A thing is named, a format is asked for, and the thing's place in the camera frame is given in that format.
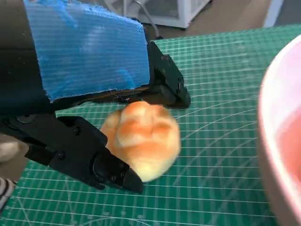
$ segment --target pink bowl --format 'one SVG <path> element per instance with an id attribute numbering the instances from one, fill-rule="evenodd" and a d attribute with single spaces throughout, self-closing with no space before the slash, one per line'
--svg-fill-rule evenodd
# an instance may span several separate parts
<path id="1" fill-rule="evenodd" d="M 301 35 L 272 61 L 259 109 L 262 182 L 279 222 L 301 225 Z"/>

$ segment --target bun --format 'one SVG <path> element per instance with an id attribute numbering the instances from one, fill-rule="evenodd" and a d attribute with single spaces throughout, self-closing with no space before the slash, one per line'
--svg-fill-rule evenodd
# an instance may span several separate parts
<path id="1" fill-rule="evenodd" d="M 180 152 L 180 130 L 172 115 L 160 105 L 134 102 L 110 114 L 101 132 L 107 148 L 126 162 L 143 182 L 164 174 Z"/>

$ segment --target bowl rim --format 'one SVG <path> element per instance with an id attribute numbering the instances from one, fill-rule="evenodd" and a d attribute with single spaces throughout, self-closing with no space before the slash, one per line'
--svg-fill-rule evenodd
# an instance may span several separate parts
<path id="1" fill-rule="evenodd" d="M 259 106 L 258 106 L 258 119 L 259 119 L 259 130 L 260 130 L 260 139 L 262 145 L 267 154 L 267 161 L 270 164 L 272 174 L 275 175 L 277 184 L 279 185 L 282 194 L 286 201 L 289 203 L 289 206 L 292 207 L 293 214 L 298 218 L 298 221 L 301 222 L 301 205 L 298 197 L 298 192 L 294 189 L 296 186 L 291 180 L 291 177 L 287 170 L 285 169 L 284 164 L 281 161 L 280 153 L 275 139 L 272 136 L 272 125 L 269 120 L 269 115 L 271 114 L 268 103 L 270 90 L 273 88 L 272 80 L 280 67 L 280 63 L 284 57 L 295 47 L 295 45 L 301 43 L 301 35 L 294 38 L 289 42 L 273 59 L 270 66 L 267 68 L 266 73 L 263 77 L 260 94 L 259 94 Z"/>

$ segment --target floor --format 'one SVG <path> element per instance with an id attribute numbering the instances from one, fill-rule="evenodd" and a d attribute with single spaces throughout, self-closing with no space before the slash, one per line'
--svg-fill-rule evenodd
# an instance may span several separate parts
<path id="1" fill-rule="evenodd" d="M 269 1 L 213 0 L 187 30 L 160 26 L 159 31 L 164 38 L 173 38 L 260 28 L 263 25 Z M 23 156 L 24 150 L 10 162 L 0 165 L 0 177 L 18 180 L 27 163 Z"/>

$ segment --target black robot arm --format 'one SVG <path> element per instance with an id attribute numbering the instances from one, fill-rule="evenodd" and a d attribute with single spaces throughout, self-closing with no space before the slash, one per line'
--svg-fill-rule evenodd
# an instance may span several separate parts
<path id="1" fill-rule="evenodd" d="M 187 108 L 190 95 L 169 55 L 147 44 L 150 83 L 134 90 L 111 90 L 50 102 L 22 1 L 0 1 L 0 132 L 29 145 L 28 159 L 97 189 L 106 185 L 142 192 L 136 173 L 105 147 L 107 137 L 81 117 L 56 117 L 57 110 L 86 101 L 131 103 L 144 100 Z"/>

